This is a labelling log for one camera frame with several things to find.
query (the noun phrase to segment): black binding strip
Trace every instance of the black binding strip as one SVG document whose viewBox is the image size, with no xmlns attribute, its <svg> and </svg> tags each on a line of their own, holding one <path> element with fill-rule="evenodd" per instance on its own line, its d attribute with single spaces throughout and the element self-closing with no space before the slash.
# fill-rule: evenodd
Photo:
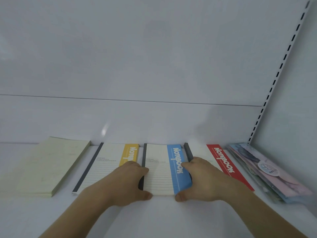
<svg viewBox="0 0 317 238">
<path fill-rule="evenodd" d="M 188 158 L 188 162 L 192 161 L 194 159 L 194 157 L 193 157 L 191 149 L 189 148 L 188 143 L 184 144 L 184 149 L 185 149 L 185 152 L 186 152 L 186 155 Z"/>
<path fill-rule="evenodd" d="M 77 192 L 79 187 L 81 186 L 81 183 L 84 181 L 88 171 L 90 170 L 91 166 L 93 165 L 93 162 L 95 161 L 95 159 L 97 158 L 97 155 L 99 154 L 101 147 L 102 147 L 103 143 L 100 143 L 99 147 L 97 148 L 97 151 L 95 152 L 95 154 L 93 155 L 93 158 L 91 159 L 91 161 L 89 162 L 87 168 L 85 169 L 84 173 L 82 174 L 81 178 L 79 179 L 78 183 L 76 184 L 73 192 Z"/>
<path fill-rule="evenodd" d="M 144 148 L 143 148 L 142 167 L 145 167 L 146 145 L 147 144 L 144 144 Z M 143 186 L 144 186 L 144 176 L 142 176 L 142 178 L 139 181 L 139 189 L 143 190 Z"/>
</svg>

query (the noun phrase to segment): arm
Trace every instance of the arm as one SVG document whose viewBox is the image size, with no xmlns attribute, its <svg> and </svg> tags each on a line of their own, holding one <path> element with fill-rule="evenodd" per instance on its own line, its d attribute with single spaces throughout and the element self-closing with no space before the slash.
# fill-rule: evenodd
<svg viewBox="0 0 317 238">
<path fill-rule="evenodd" d="M 270 238 L 306 237 L 243 183 L 227 176 L 208 161 L 194 157 L 182 166 L 191 174 L 193 185 L 179 192 L 176 201 L 223 200 L 232 206 L 256 238 L 266 238 L 268 231 Z"/>
<path fill-rule="evenodd" d="M 126 162 L 85 188 L 40 238 L 86 237 L 99 216 L 110 206 L 125 206 L 137 200 L 151 199 L 150 192 L 138 189 L 141 177 L 148 171 L 136 162 Z"/>
</svg>

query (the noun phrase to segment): yellow stripe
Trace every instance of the yellow stripe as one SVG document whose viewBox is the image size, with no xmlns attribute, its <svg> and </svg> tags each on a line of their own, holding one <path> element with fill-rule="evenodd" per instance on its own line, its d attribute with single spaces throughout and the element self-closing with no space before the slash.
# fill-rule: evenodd
<svg viewBox="0 0 317 238">
<path fill-rule="evenodd" d="M 138 144 L 126 144 L 123 149 L 119 166 L 130 160 L 137 161 L 139 145 Z"/>
</svg>

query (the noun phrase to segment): hand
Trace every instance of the hand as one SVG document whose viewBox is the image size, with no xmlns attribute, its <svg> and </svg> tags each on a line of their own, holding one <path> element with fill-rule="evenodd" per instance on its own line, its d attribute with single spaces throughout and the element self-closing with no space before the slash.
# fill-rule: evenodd
<svg viewBox="0 0 317 238">
<path fill-rule="evenodd" d="M 233 188 L 241 183 L 199 157 L 194 157 L 190 163 L 183 162 L 181 165 L 191 174 L 193 184 L 175 196 L 178 202 L 225 200 L 227 196 L 232 195 Z"/>
<path fill-rule="evenodd" d="M 85 188 L 78 198 L 89 199 L 103 210 L 112 205 L 125 206 L 138 200 L 149 200 L 153 195 L 138 188 L 141 177 L 148 172 L 148 168 L 128 161 L 103 179 Z"/>
</svg>

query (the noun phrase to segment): red stripe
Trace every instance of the red stripe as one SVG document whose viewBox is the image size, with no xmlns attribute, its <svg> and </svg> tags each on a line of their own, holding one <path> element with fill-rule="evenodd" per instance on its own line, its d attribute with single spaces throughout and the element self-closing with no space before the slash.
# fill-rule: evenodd
<svg viewBox="0 0 317 238">
<path fill-rule="evenodd" d="M 212 153 L 212 155 L 214 156 L 215 160 L 217 161 L 217 163 L 219 164 L 219 166 L 221 167 L 222 171 L 226 174 L 231 176 L 232 178 L 235 178 L 236 180 L 241 181 L 243 184 L 245 184 L 250 190 L 254 191 L 254 188 L 252 188 L 252 186 L 249 184 L 249 182 L 244 178 L 244 176 L 240 173 L 240 171 L 237 169 L 237 167 L 232 163 L 232 161 L 229 159 L 229 157 L 226 155 L 226 153 L 224 152 L 224 150 L 220 147 L 219 144 L 207 144 L 208 149 L 210 150 L 210 152 Z M 222 153 L 222 156 L 224 156 L 227 161 L 229 162 L 229 164 L 232 166 L 232 169 L 234 171 L 234 173 L 229 173 L 227 170 L 226 165 L 224 164 L 224 161 L 222 159 L 217 159 L 219 158 L 219 154 L 216 152 L 215 148 L 219 148 Z"/>
</svg>

